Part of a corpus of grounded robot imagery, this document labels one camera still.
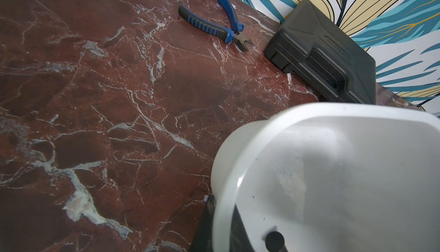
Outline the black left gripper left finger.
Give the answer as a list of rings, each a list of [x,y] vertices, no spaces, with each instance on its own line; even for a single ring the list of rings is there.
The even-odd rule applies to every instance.
[[[189,248],[189,252],[213,252],[213,221],[215,212],[215,197],[209,195],[200,219],[198,230]]]

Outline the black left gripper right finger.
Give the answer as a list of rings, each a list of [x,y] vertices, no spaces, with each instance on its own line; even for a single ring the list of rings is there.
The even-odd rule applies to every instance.
[[[230,252],[254,252],[237,206],[231,220]]]

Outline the slim black orange screwdriver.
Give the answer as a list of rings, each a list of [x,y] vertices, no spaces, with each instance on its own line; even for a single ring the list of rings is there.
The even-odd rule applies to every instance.
[[[287,252],[284,236],[278,231],[267,234],[265,247],[268,252]]]

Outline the white plastic storage box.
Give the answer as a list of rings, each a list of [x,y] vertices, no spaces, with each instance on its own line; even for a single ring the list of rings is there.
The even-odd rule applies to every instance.
[[[437,252],[440,120],[412,109],[313,103],[236,129],[212,169],[213,249],[240,214],[250,250]]]

